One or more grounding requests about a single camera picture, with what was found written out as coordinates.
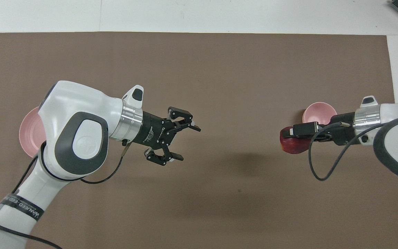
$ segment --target screw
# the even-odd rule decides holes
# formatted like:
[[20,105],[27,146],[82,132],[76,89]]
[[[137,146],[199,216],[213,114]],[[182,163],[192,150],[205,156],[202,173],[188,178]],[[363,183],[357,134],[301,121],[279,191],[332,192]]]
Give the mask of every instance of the screw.
[[363,143],[368,142],[368,136],[365,135],[365,136],[361,137],[361,140],[362,140]]

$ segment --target black cable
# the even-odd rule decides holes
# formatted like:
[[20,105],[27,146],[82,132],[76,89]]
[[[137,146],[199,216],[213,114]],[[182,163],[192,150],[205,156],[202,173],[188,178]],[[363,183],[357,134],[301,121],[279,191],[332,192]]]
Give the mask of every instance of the black cable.
[[21,236],[21,237],[24,237],[24,238],[28,238],[28,239],[31,239],[31,240],[35,240],[35,241],[42,242],[42,243],[47,244],[47,245],[49,245],[49,246],[52,246],[52,247],[54,247],[54,248],[56,248],[56,249],[62,249],[62,247],[60,247],[60,246],[58,246],[57,244],[54,244],[54,243],[52,243],[52,242],[50,242],[50,241],[48,241],[48,240],[41,239],[41,238],[39,238],[39,237],[32,236],[32,235],[25,234],[25,233],[20,233],[20,232],[17,232],[17,231],[15,231],[15,230],[12,230],[12,229],[3,227],[3,226],[1,226],[1,225],[0,225],[0,230],[2,230],[2,231],[4,231],[4,232],[7,232],[7,233],[14,234],[14,235],[18,235],[18,236]]
[[357,139],[359,139],[359,137],[363,136],[364,134],[366,134],[367,132],[377,129],[379,127],[384,126],[384,123],[380,123],[378,125],[372,126],[369,129],[364,130],[363,132],[357,134],[352,140],[350,140],[345,147],[343,148],[343,150],[340,152],[339,156],[337,157],[336,161],[334,162],[333,166],[331,167],[330,171],[328,172],[328,174],[324,177],[324,178],[320,178],[316,172],[314,171],[313,168],[313,163],[311,162],[311,146],[313,145],[314,140],[316,139],[316,137],[322,133],[323,131],[325,131],[326,129],[329,129],[331,127],[336,127],[336,126],[341,126],[341,123],[332,123],[329,124],[328,126],[323,127],[322,129],[320,129],[318,132],[316,132],[316,134],[314,134],[314,136],[311,138],[311,142],[310,142],[310,147],[308,148],[308,162],[310,163],[310,168],[311,168],[311,172],[313,173],[314,177],[319,180],[319,181],[325,181],[327,180],[330,175],[333,173],[334,169],[336,168],[336,166],[338,165],[340,159],[342,158],[343,154],[346,152],[346,150],[349,148],[350,145],[352,145]]
[[101,181],[96,181],[96,182],[90,182],[90,181],[87,181],[84,179],[81,179],[81,181],[84,183],[88,183],[88,184],[98,184],[98,183],[103,183],[104,181],[110,179],[117,172],[119,167],[121,166],[122,159],[124,158],[125,153],[128,151],[128,148],[130,148],[130,145],[131,145],[131,143],[128,143],[128,140],[123,140],[124,150],[121,153],[121,158],[119,160],[119,163],[117,164],[115,171],[113,173],[111,173],[107,178],[105,178],[104,180],[101,180]]
[[21,185],[22,181],[24,180],[25,176],[27,175],[27,173],[29,172],[30,168],[32,167],[33,163],[36,161],[36,159],[38,159],[38,155],[36,154],[36,156],[32,159],[32,161],[30,162],[29,166],[27,167],[27,170],[24,172],[24,175],[22,175],[21,179],[19,180],[18,184],[16,184],[16,187],[13,189],[13,191],[11,192],[12,194],[15,193],[15,191],[19,188],[19,186]]
[[117,172],[117,170],[118,170],[119,167],[121,166],[122,158],[124,158],[124,156],[121,156],[121,159],[119,160],[119,163],[117,164],[117,167],[116,167],[115,171],[114,171],[113,173],[111,173],[107,178],[105,178],[105,179],[103,179],[103,180],[101,180],[101,181],[96,181],[96,182],[90,182],[90,181],[87,181],[87,180],[84,180],[84,179],[81,179],[81,181],[83,181],[84,183],[88,183],[88,184],[103,183],[104,181],[110,179],[110,178]]
[[[24,172],[24,174],[22,175],[22,177],[21,177],[21,179],[19,180],[18,184],[16,184],[16,187],[15,187],[15,188],[13,189],[13,191],[11,192],[12,194],[14,194],[14,193],[16,192],[16,190],[18,189],[18,187],[21,185],[22,181],[23,181],[24,178],[26,177],[27,173],[29,172],[30,168],[33,166],[33,163],[36,161],[36,159],[38,159],[38,155],[36,155],[36,156],[32,159],[32,161],[30,162],[29,166],[27,167],[27,170]],[[7,232],[7,233],[14,234],[14,235],[18,235],[18,236],[21,236],[21,237],[24,237],[24,238],[28,238],[28,239],[31,239],[31,240],[34,240],[34,241],[39,241],[39,242],[42,242],[42,243],[44,243],[44,244],[47,244],[47,245],[52,246],[52,247],[57,248],[57,249],[62,249],[62,247],[59,247],[57,244],[54,244],[54,243],[52,243],[52,242],[50,242],[50,241],[48,241],[48,240],[41,239],[41,238],[36,237],[36,236],[33,236],[33,235],[29,235],[29,234],[25,234],[25,233],[20,233],[20,232],[18,232],[18,231],[12,230],[12,229],[10,229],[10,228],[3,227],[3,226],[1,226],[1,225],[0,225],[0,230],[1,230],[1,231],[4,231],[4,232]]]
[[[88,183],[88,184],[98,184],[98,183],[103,183],[104,181],[110,179],[117,172],[117,170],[120,168],[120,165],[122,163],[122,159],[124,158],[124,155],[125,155],[125,153],[126,153],[126,151],[128,150],[129,147],[130,147],[130,144],[127,144],[126,147],[124,148],[124,151],[121,154],[121,158],[119,160],[119,163],[117,164],[117,167],[116,167],[115,171],[113,173],[111,173],[107,178],[105,178],[105,179],[103,179],[101,181],[96,181],[96,182],[90,182],[90,181],[86,181],[84,179],[81,179],[81,181],[83,181],[84,183]],[[24,174],[22,175],[22,177],[19,180],[18,184],[16,184],[16,187],[11,192],[12,194],[14,194],[16,192],[16,190],[18,189],[18,187],[21,185],[22,181],[24,180],[25,176],[29,172],[30,168],[32,167],[32,165],[36,161],[36,159],[38,159],[38,155],[36,155],[32,159],[32,161],[30,162],[29,166],[27,167],[27,170],[24,172]],[[47,244],[49,246],[52,246],[52,247],[54,247],[56,249],[62,249],[62,247],[60,247],[57,244],[54,244],[53,242],[50,242],[48,240],[45,240],[45,239],[42,239],[42,238],[39,238],[39,237],[36,237],[36,236],[33,236],[33,235],[21,233],[21,232],[12,230],[10,228],[3,227],[1,225],[0,225],[0,230],[4,231],[4,232],[7,232],[7,233],[14,234],[14,235],[18,235],[18,236],[21,236],[21,237],[24,237],[24,238],[27,238],[27,239],[31,239],[31,240],[34,240],[34,241],[42,242],[42,243]]]

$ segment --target pink bowl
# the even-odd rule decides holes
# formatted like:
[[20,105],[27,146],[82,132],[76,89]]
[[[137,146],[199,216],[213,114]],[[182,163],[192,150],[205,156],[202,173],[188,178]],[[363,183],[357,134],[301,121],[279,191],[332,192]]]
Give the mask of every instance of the pink bowl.
[[337,115],[336,110],[325,102],[316,102],[310,104],[308,108],[303,112],[302,122],[314,122],[317,121],[323,125],[327,125],[330,122],[332,116]]
[[19,128],[19,143],[30,157],[38,153],[42,143],[46,140],[46,131],[38,114],[39,107],[31,110],[22,120]]

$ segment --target black strap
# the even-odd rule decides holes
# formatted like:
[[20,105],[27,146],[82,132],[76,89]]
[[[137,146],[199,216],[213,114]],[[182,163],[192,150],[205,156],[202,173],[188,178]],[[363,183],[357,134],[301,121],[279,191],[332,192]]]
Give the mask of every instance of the black strap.
[[35,219],[35,221],[38,221],[39,218],[44,214],[44,210],[42,208],[17,194],[8,194],[1,201],[1,204],[11,206],[12,208],[23,212],[24,214],[27,214]]

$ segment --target brown mat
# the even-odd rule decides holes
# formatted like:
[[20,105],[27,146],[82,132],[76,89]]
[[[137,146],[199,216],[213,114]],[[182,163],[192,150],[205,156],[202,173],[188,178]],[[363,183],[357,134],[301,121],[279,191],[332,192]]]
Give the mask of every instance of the brown mat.
[[[118,98],[141,84],[145,111],[186,109],[202,132],[179,133],[170,148],[185,161],[166,167],[131,146],[110,181],[63,189],[33,235],[63,248],[398,248],[398,178],[372,148],[352,146],[319,182],[307,154],[278,140],[316,101],[338,113],[370,94],[393,103],[384,36],[0,34],[0,200],[30,162],[19,125],[58,80]],[[315,144],[321,175],[340,150]],[[111,140],[89,179],[108,175],[120,151]]]

